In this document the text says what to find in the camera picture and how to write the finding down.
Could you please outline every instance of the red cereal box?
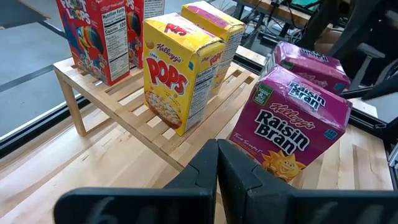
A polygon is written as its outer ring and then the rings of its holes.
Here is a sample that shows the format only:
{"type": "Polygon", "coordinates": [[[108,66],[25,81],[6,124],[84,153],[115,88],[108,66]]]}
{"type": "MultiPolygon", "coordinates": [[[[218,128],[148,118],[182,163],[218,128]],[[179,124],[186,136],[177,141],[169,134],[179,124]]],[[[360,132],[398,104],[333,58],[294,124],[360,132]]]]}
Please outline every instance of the red cereal box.
{"type": "Polygon", "coordinates": [[[73,61],[107,85],[129,74],[125,0],[57,0],[73,61]]]}
{"type": "Polygon", "coordinates": [[[164,13],[164,0],[125,0],[130,68],[142,68],[143,21],[164,13]]]}

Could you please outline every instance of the slatted wooden rack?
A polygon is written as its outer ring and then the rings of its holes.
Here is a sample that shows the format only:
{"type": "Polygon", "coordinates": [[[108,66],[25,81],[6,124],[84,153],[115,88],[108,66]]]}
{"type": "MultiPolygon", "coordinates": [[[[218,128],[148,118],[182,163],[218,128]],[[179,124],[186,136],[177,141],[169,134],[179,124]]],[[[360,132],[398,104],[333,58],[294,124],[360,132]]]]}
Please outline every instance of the slatted wooden rack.
{"type": "Polygon", "coordinates": [[[111,87],[76,68],[72,58],[55,63],[54,70],[80,135],[100,124],[86,130],[72,88],[179,171],[207,140],[228,137],[257,80],[256,75],[232,63],[220,92],[207,104],[203,121],[179,136],[144,104],[142,70],[132,69],[111,87]]]}

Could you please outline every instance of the raisin bran box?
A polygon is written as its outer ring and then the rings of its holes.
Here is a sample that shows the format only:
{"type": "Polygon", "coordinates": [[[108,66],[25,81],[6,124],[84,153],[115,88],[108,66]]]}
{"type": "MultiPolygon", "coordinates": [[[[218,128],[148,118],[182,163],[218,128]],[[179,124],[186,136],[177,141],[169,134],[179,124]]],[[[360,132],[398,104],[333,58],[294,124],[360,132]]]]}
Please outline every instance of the raisin bran box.
{"type": "Polygon", "coordinates": [[[125,0],[130,67],[142,68],[143,21],[164,13],[164,0],[125,0]]]}
{"type": "Polygon", "coordinates": [[[276,65],[253,88],[230,140],[288,182],[345,133],[351,107],[276,65]]]}
{"type": "Polygon", "coordinates": [[[213,97],[219,92],[226,71],[241,43],[244,23],[205,1],[183,5],[181,16],[225,41],[225,51],[221,56],[221,62],[211,90],[210,97],[213,97]]]}
{"type": "Polygon", "coordinates": [[[334,94],[340,94],[350,84],[339,60],[290,43],[276,45],[263,73],[275,63],[334,94]]]}
{"type": "Polygon", "coordinates": [[[225,44],[171,13],[144,21],[146,105],[182,135],[201,121],[225,44]]]}
{"type": "Polygon", "coordinates": [[[75,65],[107,85],[129,74],[125,0],[57,0],[75,65]]]}

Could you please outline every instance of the froot loops box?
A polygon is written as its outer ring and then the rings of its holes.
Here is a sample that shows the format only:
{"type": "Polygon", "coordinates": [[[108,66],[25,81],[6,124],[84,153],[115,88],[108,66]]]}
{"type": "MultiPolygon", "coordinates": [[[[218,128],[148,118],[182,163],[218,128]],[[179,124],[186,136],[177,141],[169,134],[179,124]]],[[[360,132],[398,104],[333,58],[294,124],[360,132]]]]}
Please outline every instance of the froot loops box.
{"type": "Polygon", "coordinates": [[[129,74],[125,0],[57,0],[73,61],[107,85],[129,74]]]}
{"type": "Polygon", "coordinates": [[[146,105],[182,135],[202,120],[224,42],[171,13],[144,21],[146,105]]]}
{"type": "Polygon", "coordinates": [[[230,140],[288,182],[344,133],[352,104],[276,65],[260,77],[230,140]]]}
{"type": "Polygon", "coordinates": [[[221,56],[221,63],[211,89],[210,97],[215,96],[221,88],[236,49],[241,43],[244,23],[205,1],[183,5],[181,16],[225,41],[225,51],[221,56]]]}
{"type": "Polygon", "coordinates": [[[290,43],[276,45],[262,73],[267,73],[275,64],[334,94],[340,94],[350,84],[339,60],[290,43]]]}
{"type": "Polygon", "coordinates": [[[125,0],[130,67],[142,68],[143,21],[163,15],[164,0],[125,0]]]}

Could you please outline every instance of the butcher block countertop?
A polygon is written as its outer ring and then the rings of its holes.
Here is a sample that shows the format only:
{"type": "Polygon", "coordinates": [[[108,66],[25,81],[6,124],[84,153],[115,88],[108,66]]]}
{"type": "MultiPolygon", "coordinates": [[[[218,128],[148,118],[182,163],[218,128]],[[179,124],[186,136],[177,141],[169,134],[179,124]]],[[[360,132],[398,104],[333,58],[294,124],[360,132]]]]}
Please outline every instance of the butcher block countertop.
{"type": "MultiPolygon", "coordinates": [[[[263,56],[243,47],[237,53],[265,63],[263,56]]],[[[355,99],[353,104],[377,116],[375,107],[355,99]]],[[[93,105],[81,114],[88,125],[107,117],[93,105]]],[[[238,116],[222,132],[232,131],[238,116]]],[[[81,137],[67,118],[0,160],[0,223],[53,223],[55,202],[71,189],[161,188],[177,174],[177,169],[111,119],[81,137]]],[[[382,140],[353,126],[291,184],[301,189],[392,190],[382,140]]],[[[215,223],[225,223],[220,203],[215,223]]]]}

